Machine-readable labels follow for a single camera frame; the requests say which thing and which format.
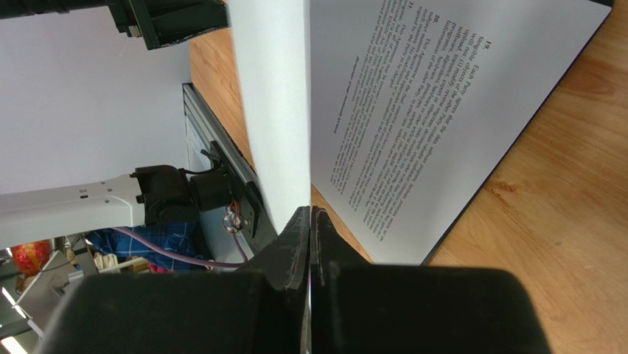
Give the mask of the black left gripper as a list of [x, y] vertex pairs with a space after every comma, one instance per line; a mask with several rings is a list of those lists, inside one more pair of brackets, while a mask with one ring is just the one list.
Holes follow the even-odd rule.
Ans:
[[149, 50], [228, 27], [226, 3], [212, 0], [1, 0], [1, 20], [97, 7], [107, 7], [119, 32], [142, 37]]

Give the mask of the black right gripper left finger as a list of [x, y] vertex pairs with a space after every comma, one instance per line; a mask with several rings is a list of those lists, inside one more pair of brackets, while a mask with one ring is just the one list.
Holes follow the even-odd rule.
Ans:
[[40, 353], [304, 353], [310, 208], [235, 271], [85, 278]]

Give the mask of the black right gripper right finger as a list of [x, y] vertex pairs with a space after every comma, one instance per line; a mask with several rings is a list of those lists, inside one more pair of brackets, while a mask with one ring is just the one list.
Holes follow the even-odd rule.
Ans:
[[314, 208], [314, 353], [549, 353], [532, 301], [508, 271], [373, 265]]

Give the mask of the white paper sheet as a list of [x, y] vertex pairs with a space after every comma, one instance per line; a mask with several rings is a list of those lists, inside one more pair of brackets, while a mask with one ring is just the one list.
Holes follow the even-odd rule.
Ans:
[[248, 141], [280, 232], [311, 203], [308, 1], [228, 1]]

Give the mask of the printed text paper sheet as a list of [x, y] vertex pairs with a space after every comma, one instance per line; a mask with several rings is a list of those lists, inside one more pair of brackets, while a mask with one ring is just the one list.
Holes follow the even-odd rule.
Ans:
[[468, 71], [469, 31], [436, 2], [310, 3], [312, 183], [372, 260], [399, 249], [395, 221]]

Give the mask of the black clipboard folder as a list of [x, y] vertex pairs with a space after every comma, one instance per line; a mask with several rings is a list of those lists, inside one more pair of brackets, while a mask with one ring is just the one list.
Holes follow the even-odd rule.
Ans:
[[438, 1], [469, 31], [468, 71], [379, 263], [429, 263], [612, 11], [611, 1]]

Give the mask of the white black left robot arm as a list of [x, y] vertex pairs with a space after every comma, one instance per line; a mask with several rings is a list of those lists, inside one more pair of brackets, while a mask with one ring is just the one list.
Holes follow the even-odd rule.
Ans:
[[[107, 7], [116, 28], [143, 39], [148, 49], [180, 44], [227, 27], [222, 1], [3, 1], [1, 17]], [[16, 243], [172, 222], [195, 222], [232, 197], [226, 166], [192, 172], [169, 165], [139, 167], [131, 174], [70, 187], [1, 196], [1, 234]]]

